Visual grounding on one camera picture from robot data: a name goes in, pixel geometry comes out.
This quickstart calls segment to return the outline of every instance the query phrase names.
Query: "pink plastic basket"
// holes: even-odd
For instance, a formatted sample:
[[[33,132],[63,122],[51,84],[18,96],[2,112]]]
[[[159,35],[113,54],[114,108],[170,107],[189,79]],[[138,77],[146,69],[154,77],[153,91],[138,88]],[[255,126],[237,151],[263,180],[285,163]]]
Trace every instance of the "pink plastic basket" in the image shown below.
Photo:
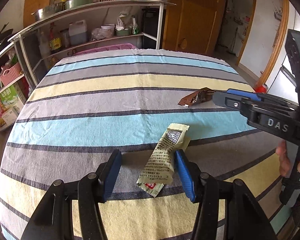
[[[73,54],[73,56],[83,55],[83,54],[89,54],[94,52],[101,52],[101,51],[107,51],[107,50],[117,50],[117,49],[137,49],[136,46],[132,45],[131,43],[125,43],[125,44],[117,44],[117,45],[111,45],[111,46],[105,46],[95,49],[87,49],[81,52],[77,52]]]
[[[20,63],[17,62],[11,68],[8,68],[2,72],[0,75],[0,81],[6,86],[19,76],[21,76],[21,66]]]

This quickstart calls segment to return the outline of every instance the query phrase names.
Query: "striped tablecloth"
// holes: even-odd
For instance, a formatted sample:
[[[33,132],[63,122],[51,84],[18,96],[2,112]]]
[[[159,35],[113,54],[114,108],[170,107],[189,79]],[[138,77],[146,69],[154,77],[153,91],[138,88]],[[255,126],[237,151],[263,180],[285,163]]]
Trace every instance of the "striped tablecloth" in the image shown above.
[[[253,91],[224,61],[194,54],[116,50],[61,60],[28,99],[4,151],[0,220],[6,238],[21,238],[55,179],[79,180],[118,148],[123,156],[114,192],[99,205],[108,239],[188,239],[198,205],[186,198],[178,175],[156,198],[136,185],[173,122],[190,125],[188,159],[218,179],[243,179],[278,232],[289,215],[278,199],[279,139],[212,101],[189,109],[177,105],[202,87]],[[221,239],[222,201],[219,220]],[[73,226],[80,238],[77,201]]]

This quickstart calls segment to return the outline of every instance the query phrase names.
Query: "blue gripper pad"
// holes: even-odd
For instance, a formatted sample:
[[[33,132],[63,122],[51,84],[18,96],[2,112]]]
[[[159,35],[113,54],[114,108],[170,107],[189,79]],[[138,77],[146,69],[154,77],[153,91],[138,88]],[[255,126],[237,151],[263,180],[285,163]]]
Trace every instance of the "blue gripper pad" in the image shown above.
[[[247,91],[242,91],[242,90],[237,90],[237,89],[228,89],[227,93],[251,98],[252,100],[255,100],[255,101],[261,101],[261,98],[259,98],[256,93],[252,93],[252,92],[247,92]]]
[[[186,193],[187,198],[190,199],[191,202],[195,202],[196,199],[196,179],[193,178],[194,174],[191,174],[189,161],[185,156],[183,150],[176,150],[175,153],[175,168],[179,173],[179,177],[182,183],[182,187],[184,192]]]
[[[110,197],[114,184],[117,180],[121,167],[122,154],[119,150],[114,150],[106,163],[102,173],[99,176],[99,183],[103,186],[102,199],[106,202]]]

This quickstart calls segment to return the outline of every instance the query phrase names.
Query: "black strap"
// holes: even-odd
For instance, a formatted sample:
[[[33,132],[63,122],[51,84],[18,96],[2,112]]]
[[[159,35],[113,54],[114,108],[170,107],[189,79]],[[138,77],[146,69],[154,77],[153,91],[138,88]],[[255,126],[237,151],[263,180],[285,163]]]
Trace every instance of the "black strap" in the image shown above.
[[[283,178],[282,179],[282,185],[293,188],[293,189],[300,189],[300,181],[292,180],[290,178]]]

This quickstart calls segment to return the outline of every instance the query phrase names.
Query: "screw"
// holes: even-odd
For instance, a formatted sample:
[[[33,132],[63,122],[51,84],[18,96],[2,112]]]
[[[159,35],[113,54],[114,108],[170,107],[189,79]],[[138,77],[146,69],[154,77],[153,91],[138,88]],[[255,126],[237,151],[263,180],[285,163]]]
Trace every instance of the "screw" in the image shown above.
[[[201,173],[200,174],[200,177],[202,178],[202,179],[207,179],[207,178],[209,178],[209,174],[208,173],[206,173],[206,172],[203,172],[203,173]]]
[[[59,186],[61,183],[62,183],[62,180],[61,180],[61,179],[56,179],[56,180],[53,182],[53,185],[54,185],[54,186]]]
[[[234,183],[237,184],[238,186],[242,186],[243,185],[243,181],[241,179],[235,179]]]
[[[88,174],[88,179],[94,179],[97,175],[94,172]]]

